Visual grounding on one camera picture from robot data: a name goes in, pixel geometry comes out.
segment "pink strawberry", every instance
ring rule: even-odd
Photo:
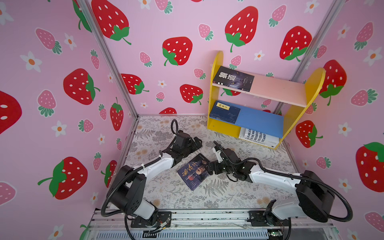
[[[100,61],[99,61],[97,53],[94,49],[92,49],[92,51],[91,51],[91,61],[92,61],[93,65],[95,66],[96,70],[98,70],[99,66],[100,66]]]
[[[95,169],[95,171],[97,171],[101,165],[101,153],[97,152],[94,156],[94,160],[93,160],[93,168]]]
[[[163,92],[158,92],[158,93],[156,94],[156,100],[157,100],[158,102],[162,102],[162,101],[164,100],[164,98],[165,98],[165,96],[164,96],[164,93],[163,93]]]
[[[377,95],[379,94],[376,92],[376,90],[368,89],[368,91],[366,91],[362,89],[351,98],[351,104],[363,107],[367,103],[371,104],[376,101]]]
[[[214,37],[214,32],[211,31],[211,27],[206,24],[199,25],[200,37],[205,38],[206,41],[210,41]]]
[[[40,114],[46,118],[55,113],[53,109],[56,107],[56,100],[51,91],[43,90],[37,98],[37,103],[40,105],[38,107]]]
[[[313,112],[316,112],[316,109],[317,109],[317,104],[316,103],[312,103],[308,107],[307,111],[305,111],[305,113],[311,115]]]
[[[317,166],[319,166],[322,169],[329,168],[331,166],[331,161],[327,157],[319,157],[316,160]]]
[[[168,0],[155,0],[156,6],[160,11],[164,11],[165,14],[172,12],[172,3]]]
[[[81,120],[78,127],[80,131],[88,133],[93,129],[93,123],[88,119]]]
[[[195,77],[200,79],[205,79],[207,77],[202,69],[195,68],[195,70],[193,70],[193,73],[195,74]]]
[[[364,215],[365,220],[374,228],[380,232],[384,232],[384,216],[381,216],[377,212],[369,212]]]
[[[101,117],[103,120],[106,120],[106,119],[107,119],[107,110],[104,108],[104,105],[103,105],[103,104],[100,104],[100,105],[99,105],[99,112],[100,112],[100,117]]]
[[[120,140],[120,138],[118,138],[117,140],[116,140],[116,144],[118,145],[118,150],[121,150],[121,140]]]
[[[238,65],[241,64],[241,56],[237,55],[236,57],[231,59],[231,64],[229,64],[230,69],[236,69]]]
[[[151,67],[152,66],[152,62],[151,62],[151,58],[148,56],[148,54],[146,54],[145,52],[141,52],[140,53],[140,61],[144,64],[144,66],[146,67]]]
[[[373,22],[367,22],[356,36],[355,50],[359,51],[367,45],[367,41],[373,35]]]
[[[57,55],[62,53],[60,43],[55,41],[55,37],[52,33],[42,28],[36,28],[35,33],[46,49],[52,50],[52,52]]]
[[[318,47],[316,49],[316,51],[313,54],[313,57],[314,58],[321,58],[325,54],[326,51],[327,51],[327,47],[324,45],[321,45],[320,47]]]
[[[271,99],[267,99],[263,102],[263,104],[261,105],[262,108],[266,108],[269,104],[271,104],[272,100]]]
[[[11,184],[0,181],[0,206],[6,204],[16,196],[16,188]]]
[[[286,10],[286,5],[281,5],[280,7],[276,8],[272,13],[272,18],[269,19],[269,27],[273,28],[278,25],[279,22],[284,18]]]

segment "strawberry print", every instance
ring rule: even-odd
[[[225,36],[232,47],[240,47],[249,43],[256,32],[259,12],[257,8],[249,6],[233,16],[225,26]]]
[[[269,27],[274,28],[277,26],[279,22],[283,20],[286,11],[286,5],[281,5],[280,7],[276,8],[271,15],[272,18],[269,19]]]
[[[241,56],[237,55],[236,57],[231,59],[231,63],[229,64],[230,69],[236,69],[238,65],[241,64]]]
[[[311,41],[312,35],[302,26],[293,27],[285,35],[280,48],[280,58],[284,60],[296,58],[300,62],[298,56],[305,53]]]
[[[331,97],[339,94],[347,82],[347,73],[336,60],[326,62],[324,69],[325,79],[319,95],[323,98],[329,98],[327,104],[329,106],[331,104]]]
[[[106,187],[109,187],[109,184],[111,183],[112,177],[114,175],[115,169],[116,169],[117,162],[115,160],[112,160],[110,163],[108,163],[108,166],[105,169],[105,173],[101,170],[101,174],[104,176],[104,183]]]
[[[195,68],[193,70],[193,73],[195,74],[195,77],[200,79],[205,79],[207,77],[207,75],[204,73],[202,69]]]
[[[40,40],[40,42],[46,49],[52,50],[52,52],[57,55],[60,55],[63,52],[61,50],[60,43],[58,41],[55,41],[55,37],[52,33],[42,28],[36,28],[35,33],[37,38]]]
[[[0,181],[0,206],[10,202],[16,197],[16,188],[11,184]]]
[[[163,111],[159,112],[159,114],[177,114],[174,108],[166,108]]]
[[[368,90],[362,89],[362,90],[358,91],[351,98],[351,104],[359,106],[359,107],[363,107],[367,103],[371,104],[374,101],[376,101],[378,95],[379,94],[376,92],[376,90],[373,90],[373,89],[368,89]]]
[[[47,118],[55,113],[53,109],[56,107],[56,100],[51,91],[43,90],[37,97],[37,103],[40,105],[38,110],[42,116]]]
[[[199,25],[200,37],[205,38],[206,41],[210,41],[214,37],[214,32],[211,31],[211,27],[206,24]]]
[[[146,67],[151,67],[152,66],[152,62],[151,62],[151,58],[148,56],[148,54],[146,54],[145,52],[141,52],[140,53],[140,61],[144,64],[144,66]]]
[[[355,50],[359,51],[367,45],[373,35],[373,22],[367,22],[356,36]]]
[[[144,90],[144,83],[138,76],[123,73],[121,74],[121,76],[130,94],[140,94],[142,93],[142,91],[149,92],[149,90]]]
[[[167,59],[164,66],[167,61],[176,66],[184,65],[188,61],[191,51],[192,42],[189,38],[184,36],[168,38],[163,42],[163,56]]]
[[[106,120],[106,119],[107,119],[107,110],[104,108],[104,105],[103,105],[103,104],[100,104],[100,105],[99,105],[99,114],[100,114],[100,117],[101,117],[103,120]]]
[[[327,47],[324,45],[321,45],[320,47],[318,47],[316,49],[316,51],[313,54],[313,57],[314,58],[321,58],[325,54],[326,51],[327,51]]]
[[[129,35],[129,22],[120,9],[107,0],[92,0],[91,6],[104,36],[115,41],[123,39],[131,45],[125,39]]]
[[[76,69],[70,73],[63,81],[65,93],[72,99],[81,104],[89,105],[93,102],[96,96],[96,90],[100,89],[94,87],[93,79],[82,68]]]
[[[122,145],[122,143],[121,143],[120,138],[118,138],[118,139],[116,140],[116,144],[118,145],[118,150],[121,150],[121,145]]]
[[[187,103],[199,102],[201,105],[200,100],[203,98],[203,90],[201,90],[201,88],[189,84],[184,84],[180,87],[180,93],[183,97],[183,100]]]
[[[92,61],[93,66],[96,68],[96,70],[98,70],[99,66],[100,66],[100,61],[99,61],[97,53],[94,49],[92,49],[92,51],[91,51],[91,61]]]
[[[43,179],[37,185],[50,180],[49,191],[56,199],[62,200],[70,197],[87,181],[88,171],[79,160],[66,157],[53,169],[53,177]]]
[[[311,115],[313,112],[316,112],[316,109],[317,109],[317,104],[316,104],[316,103],[312,103],[312,104],[307,108],[307,110],[305,111],[305,113]]]
[[[301,122],[296,126],[296,136],[306,148],[312,147],[316,143],[316,138],[323,138],[323,136],[317,137],[317,128],[310,120]]]
[[[121,105],[118,103],[118,98],[116,97],[116,102],[112,104],[109,111],[111,116],[112,126],[116,131],[119,131],[121,128],[122,120],[124,118],[124,112]]]
[[[369,212],[364,217],[372,227],[376,228],[379,232],[384,232],[384,215],[382,216],[377,212]]]
[[[164,96],[164,93],[163,93],[163,92],[158,92],[158,93],[156,94],[156,100],[157,100],[158,102],[162,102],[162,101],[164,100],[164,98],[165,98],[165,96]]]
[[[93,123],[88,119],[81,120],[78,127],[80,131],[89,133],[93,129]]]
[[[156,6],[160,11],[164,11],[165,14],[172,12],[172,3],[168,0],[155,0]]]
[[[384,145],[371,142],[356,152],[356,164],[362,183],[375,192],[384,192]]]
[[[331,167],[331,161],[327,157],[319,157],[316,160],[316,164],[322,169],[327,169]]]
[[[0,91],[0,134],[14,125],[22,116],[22,108],[11,95]]]
[[[101,165],[101,153],[97,152],[93,160],[93,169],[97,171]]]

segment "blue shelf board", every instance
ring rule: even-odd
[[[248,129],[252,129],[258,132],[271,135],[271,136],[283,138],[283,123],[284,123],[283,116],[264,112],[264,111],[249,108],[249,107],[244,107],[241,105],[237,105],[234,103],[229,103],[221,100],[216,101],[215,105],[217,102],[228,105],[230,107],[233,106],[241,109],[237,117],[237,120],[233,125],[236,125],[239,127],[245,127]]]

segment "bookshelf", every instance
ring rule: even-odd
[[[223,57],[223,52],[219,51],[212,66],[207,128],[232,137],[239,136],[241,127],[249,128],[280,138],[279,144],[275,148],[272,148],[276,149],[319,94],[325,78],[324,68],[316,69],[307,79],[305,84],[247,73],[255,76],[252,87],[250,91],[247,92],[214,84],[212,82],[218,69],[221,65],[223,65]],[[288,112],[284,116],[280,116],[221,101],[226,105],[241,108],[236,123],[231,124],[209,117],[209,113],[211,112],[215,102],[218,100],[220,88],[227,88],[245,94],[289,103],[292,106],[288,109]]]

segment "pink wallpaper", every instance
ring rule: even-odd
[[[82,239],[101,207],[133,118],[89,30],[71,0],[0,2],[1,239]]]
[[[324,67],[320,96],[287,137],[301,170],[316,172],[351,204],[353,219],[334,221],[344,240],[384,239],[383,9],[382,1],[345,3],[301,79]],[[323,138],[303,143],[304,121]],[[346,215],[341,201],[331,214]]]
[[[218,50],[226,67],[288,80],[332,1],[89,2],[139,114],[206,114]],[[203,94],[184,98],[184,84]],[[224,101],[253,108],[273,112],[277,105],[222,93]]]

